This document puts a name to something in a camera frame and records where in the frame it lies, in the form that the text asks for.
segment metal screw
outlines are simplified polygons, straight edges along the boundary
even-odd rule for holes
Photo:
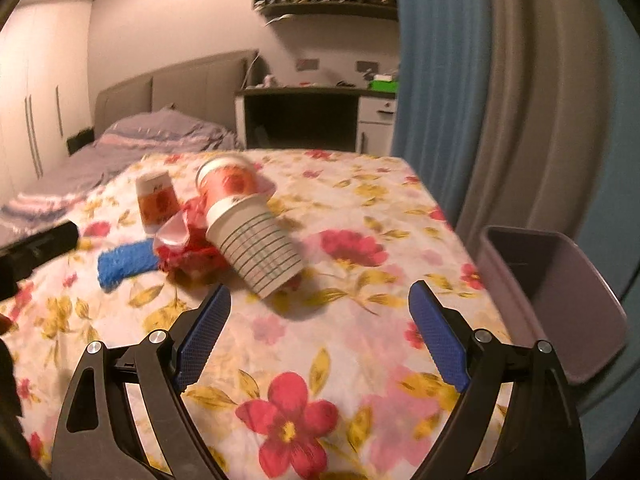
[[[539,341],[538,342],[538,350],[540,350],[543,354],[551,354],[551,351],[554,348],[551,346],[549,341]]]
[[[488,330],[480,329],[476,332],[476,340],[481,343],[488,343],[494,336]]]
[[[87,345],[86,351],[89,352],[89,354],[97,354],[100,351],[100,348],[102,348],[102,343],[100,343],[100,341],[92,341]]]
[[[159,344],[162,341],[164,341],[166,339],[166,332],[164,332],[163,330],[156,330],[155,332],[152,332],[151,335],[149,336],[149,341],[151,341],[153,344]]]

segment blue cloth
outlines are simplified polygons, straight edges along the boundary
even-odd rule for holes
[[[158,270],[160,261],[153,251],[152,239],[122,245],[98,256],[98,282],[103,290],[110,291],[122,280],[143,272]]]
[[[628,323],[627,344],[580,399],[591,477],[611,456],[640,410],[640,38],[617,0],[599,0],[609,33],[609,145],[577,243],[609,283]]]
[[[491,0],[399,0],[401,67],[392,153],[458,220],[476,159],[491,62]]]
[[[617,0],[599,3],[612,74],[609,149],[576,241],[620,298],[640,262],[640,38]]]

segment wardrobe door handle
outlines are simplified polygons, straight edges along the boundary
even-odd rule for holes
[[[36,127],[33,123],[33,103],[31,102],[31,96],[29,96],[29,117],[31,118],[31,133],[33,135],[33,147],[36,152],[36,162],[38,163],[38,169],[40,174],[38,178],[42,178],[44,171],[42,171],[42,161],[40,160],[40,151],[38,150],[38,139],[36,138]]]
[[[29,123],[29,103],[26,97],[24,98],[24,118],[27,122],[27,135],[29,136],[29,148],[31,150],[31,160],[33,161],[33,167],[36,170],[36,177],[40,178],[40,170],[38,168],[38,163],[36,162],[36,151],[33,147],[33,136],[31,135],[31,125]]]
[[[65,133],[62,130],[62,113],[60,112],[60,87],[56,86],[56,110],[58,111],[58,128],[60,129],[60,137],[65,138]]]

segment floral bedsheet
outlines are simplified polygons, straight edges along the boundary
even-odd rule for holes
[[[457,395],[440,379],[407,309],[426,280],[473,328],[506,330],[475,267],[409,165],[323,151],[246,152],[277,184],[270,201],[307,266],[266,301],[232,273],[231,316],[200,381],[182,395],[204,442],[231,479],[410,478]],[[168,169],[178,196],[210,154],[150,155],[68,218],[85,236],[0,304],[15,361],[23,427],[47,468],[56,421],[87,343],[138,343],[200,304],[207,289],[162,272],[100,290],[99,254],[144,237],[135,178]],[[151,465],[168,470],[137,387],[129,396]],[[501,393],[474,466],[488,462],[504,418]]]

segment purple plastic bin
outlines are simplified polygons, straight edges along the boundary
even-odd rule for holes
[[[624,347],[620,303],[567,236],[489,226],[478,269],[513,343],[551,342],[571,384],[591,379]]]

